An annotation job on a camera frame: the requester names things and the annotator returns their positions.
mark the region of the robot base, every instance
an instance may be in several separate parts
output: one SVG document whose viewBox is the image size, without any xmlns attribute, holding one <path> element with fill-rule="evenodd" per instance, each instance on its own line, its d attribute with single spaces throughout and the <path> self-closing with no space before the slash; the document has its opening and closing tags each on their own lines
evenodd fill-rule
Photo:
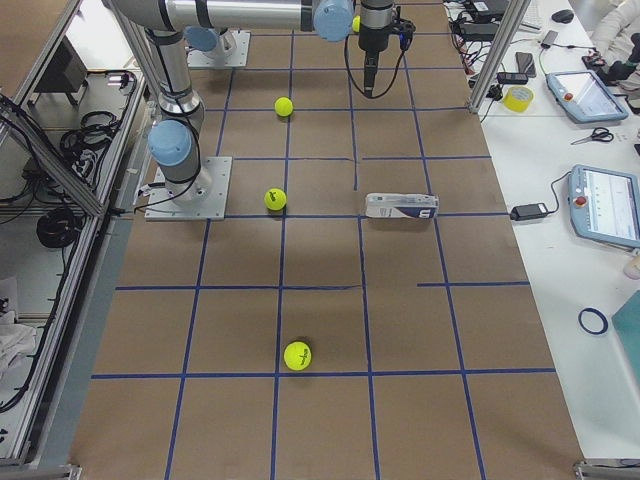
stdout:
<svg viewBox="0 0 640 480">
<path fill-rule="evenodd" d="M 180 221 L 180 220 L 224 220 L 227 206 L 229 180 L 231 178 L 231 157 L 207 157 L 202 161 L 202 168 L 207 169 L 213 179 L 209 194 L 184 204 L 169 200 L 146 209 L 144 217 L 148 221 Z M 154 182 L 164 182 L 164 175 L 158 168 Z M 166 189 L 153 190 L 149 203 L 161 202 L 169 198 Z"/>
<path fill-rule="evenodd" d="M 213 59 L 198 50 L 192 50 L 187 56 L 189 68 L 192 70 L 217 70 L 224 68 L 240 68 L 247 66 L 249 56 L 249 40 L 251 33 L 246 30 L 231 32 L 236 40 L 235 51 L 225 58 Z"/>
</svg>

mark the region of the tablet screen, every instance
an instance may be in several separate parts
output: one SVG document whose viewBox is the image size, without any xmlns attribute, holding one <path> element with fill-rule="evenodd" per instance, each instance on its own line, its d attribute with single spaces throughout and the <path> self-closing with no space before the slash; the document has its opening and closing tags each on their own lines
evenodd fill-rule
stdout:
<svg viewBox="0 0 640 480">
<path fill-rule="evenodd" d="M 589 230 L 611 237 L 638 240 L 636 203 L 631 179 L 584 170 L 589 192 Z"/>
<path fill-rule="evenodd" d="M 567 92 L 573 94 L 573 102 L 584 115 L 594 117 L 620 113 L 616 103 L 588 72 L 560 74 L 556 78 Z"/>
</svg>

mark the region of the rectangular package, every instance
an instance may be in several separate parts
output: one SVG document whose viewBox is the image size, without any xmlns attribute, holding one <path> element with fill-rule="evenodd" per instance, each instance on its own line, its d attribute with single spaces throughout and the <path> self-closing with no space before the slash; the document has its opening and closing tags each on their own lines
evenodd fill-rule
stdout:
<svg viewBox="0 0 640 480">
<path fill-rule="evenodd" d="M 433 218 L 438 197 L 422 193 L 370 193 L 365 215 L 370 218 Z"/>
</svg>

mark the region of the scissors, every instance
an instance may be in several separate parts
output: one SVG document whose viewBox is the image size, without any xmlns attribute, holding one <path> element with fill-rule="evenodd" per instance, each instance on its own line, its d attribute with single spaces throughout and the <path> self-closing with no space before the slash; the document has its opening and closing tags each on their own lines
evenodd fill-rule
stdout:
<svg viewBox="0 0 640 480">
<path fill-rule="evenodd" d="M 576 140 L 575 142 L 571 142 L 571 145 L 580 145 L 581 143 L 587 142 L 613 142 L 613 133 L 611 133 L 608 128 L 594 128 L 593 132 L 591 132 L 591 135 L 581 138 L 580 140 Z"/>
</svg>

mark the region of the blue joint cap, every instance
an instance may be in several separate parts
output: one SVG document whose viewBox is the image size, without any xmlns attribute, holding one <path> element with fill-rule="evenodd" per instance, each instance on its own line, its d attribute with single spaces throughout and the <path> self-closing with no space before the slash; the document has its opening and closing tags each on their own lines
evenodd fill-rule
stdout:
<svg viewBox="0 0 640 480">
<path fill-rule="evenodd" d="M 187 27 L 184 29 L 187 43 L 201 52 L 210 52 L 216 45 L 220 35 L 211 28 Z"/>
<path fill-rule="evenodd" d="M 313 14 L 313 28 L 325 40 L 340 42 L 351 33 L 353 2 L 323 0 Z"/>
<path fill-rule="evenodd" d="M 164 120 L 149 132 L 149 150 L 163 167 L 175 167 L 191 153 L 191 132 L 176 120 Z"/>
</svg>

